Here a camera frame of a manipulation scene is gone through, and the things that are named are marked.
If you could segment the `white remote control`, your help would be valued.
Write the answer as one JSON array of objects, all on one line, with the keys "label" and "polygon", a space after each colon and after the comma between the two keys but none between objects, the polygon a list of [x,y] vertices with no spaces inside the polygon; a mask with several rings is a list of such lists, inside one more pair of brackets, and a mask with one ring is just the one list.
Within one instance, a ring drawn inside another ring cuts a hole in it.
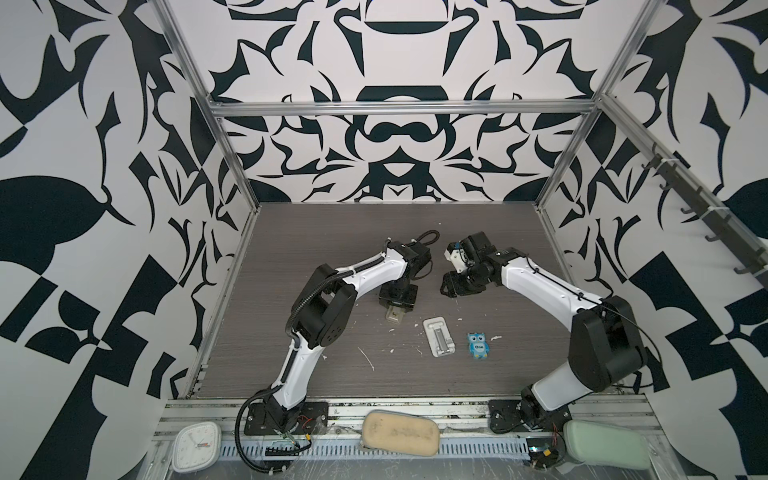
[{"label": "white remote control", "polygon": [[385,318],[388,322],[400,325],[405,317],[406,309],[401,306],[390,305],[387,308]]}]

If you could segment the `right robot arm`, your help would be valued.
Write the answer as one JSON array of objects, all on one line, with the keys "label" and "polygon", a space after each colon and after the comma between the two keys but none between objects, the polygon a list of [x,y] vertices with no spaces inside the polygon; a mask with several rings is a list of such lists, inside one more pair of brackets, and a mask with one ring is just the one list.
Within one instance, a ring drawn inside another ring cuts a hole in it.
[{"label": "right robot arm", "polygon": [[540,427],[574,401],[600,393],[647,365],[642,330],[623,298],[582,290],[518,249],[495,247],[483,232],[449,244],[444,257],[453,270],[443,276],[443,295],[475,295],[495,284],[526,297],[570,334],[567,360],[522,391],[520,424]]}]

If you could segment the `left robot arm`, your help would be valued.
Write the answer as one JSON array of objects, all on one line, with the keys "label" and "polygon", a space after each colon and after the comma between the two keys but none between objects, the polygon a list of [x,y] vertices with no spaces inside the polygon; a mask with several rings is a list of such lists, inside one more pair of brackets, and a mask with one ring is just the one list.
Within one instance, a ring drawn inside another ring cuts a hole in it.
[{"label": "left robot arm", "polygon": [[361,262],[317,267],[291,307],[285,327],[289,351],[264,398],[267,415],[279,428],[296,423],[321,354],[342,335],[360,298],[376,290],[386,317],[394,321],[413,310],[415,282],[432,265],[430,245],[438,239],[436,230],[407,242],[388,239],[379,253]]}]

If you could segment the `blue owl figurine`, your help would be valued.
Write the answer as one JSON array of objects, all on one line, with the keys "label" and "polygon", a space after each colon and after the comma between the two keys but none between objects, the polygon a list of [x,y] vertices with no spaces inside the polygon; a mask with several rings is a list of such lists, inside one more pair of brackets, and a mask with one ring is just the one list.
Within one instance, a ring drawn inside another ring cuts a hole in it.
[{"label": "blue owl figurine", "polygon": [[484,333],[470,333],[467,335],[468,348],[474,359],[485,359],[488,357],[489,346]]}]

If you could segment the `tan sponge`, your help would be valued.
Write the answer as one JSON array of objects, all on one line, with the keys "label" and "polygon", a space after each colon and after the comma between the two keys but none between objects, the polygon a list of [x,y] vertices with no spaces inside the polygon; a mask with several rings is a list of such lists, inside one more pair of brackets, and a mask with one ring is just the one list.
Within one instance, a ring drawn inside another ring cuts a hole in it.
[{"label": "tan sponge", "polygon": [[368,449],[430,457],[440,448],[440,429],[430,419],[376,410],[364,419],[361,444]]}]

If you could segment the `small circuit board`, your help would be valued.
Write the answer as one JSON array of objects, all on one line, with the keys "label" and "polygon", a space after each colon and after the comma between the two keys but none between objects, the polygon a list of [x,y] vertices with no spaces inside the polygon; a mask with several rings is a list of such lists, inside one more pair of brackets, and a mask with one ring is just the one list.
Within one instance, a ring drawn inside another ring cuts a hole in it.
[{"label": "small circuit board", "polygon": [[528,459],[524,461],[524,464],[534,470],[552,470],[564,459],[563,452],[557,445],[552,444],[551,439],[527,438],[526,445]]}]

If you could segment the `pale green sponge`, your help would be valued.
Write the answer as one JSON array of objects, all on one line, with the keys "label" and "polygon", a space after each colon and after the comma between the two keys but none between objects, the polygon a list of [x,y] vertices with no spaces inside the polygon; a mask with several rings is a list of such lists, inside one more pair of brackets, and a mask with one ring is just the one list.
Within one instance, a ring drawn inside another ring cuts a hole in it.
[{"label": "pale green sponge", "polygon": [[648,441],[632,430],[572,420],[564,425],[563,435],[568,455],[579,463],[630,470],[651,466]]}]

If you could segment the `white square clock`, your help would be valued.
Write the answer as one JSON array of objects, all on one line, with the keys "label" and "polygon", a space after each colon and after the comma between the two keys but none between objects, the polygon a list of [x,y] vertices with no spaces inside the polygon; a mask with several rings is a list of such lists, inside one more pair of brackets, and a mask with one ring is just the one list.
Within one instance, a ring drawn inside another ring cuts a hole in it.
[{"label": "white square clock", "polygon": [[179,474],[211,467],[220,457],[221,428],[212,421],[188,425],[177,434],[172,449],[172,469]]}]

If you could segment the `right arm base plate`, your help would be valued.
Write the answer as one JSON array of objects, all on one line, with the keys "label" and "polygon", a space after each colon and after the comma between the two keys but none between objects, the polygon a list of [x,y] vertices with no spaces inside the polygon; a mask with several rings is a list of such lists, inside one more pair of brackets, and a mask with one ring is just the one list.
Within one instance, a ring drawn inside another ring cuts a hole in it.
[{"label": "right arm base plate", "polygon": [[493,399],[488,402],[489,428],[495,434],[512,432],[554,432],[573,419],[567,406],[548,411],[534,399]]}]

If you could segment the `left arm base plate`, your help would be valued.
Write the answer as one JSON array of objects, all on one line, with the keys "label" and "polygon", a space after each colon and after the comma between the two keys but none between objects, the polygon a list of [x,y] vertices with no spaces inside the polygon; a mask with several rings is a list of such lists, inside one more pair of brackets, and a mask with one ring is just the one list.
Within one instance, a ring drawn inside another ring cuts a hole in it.
[{"label": "left arm base plate", "polygon": [[285,409],[270,400],[252,403],[245,415],[246,436],[268,435],[274,432],[303,434],[327,425],[329,404],[327,402],[301,402],[291,409]]}]

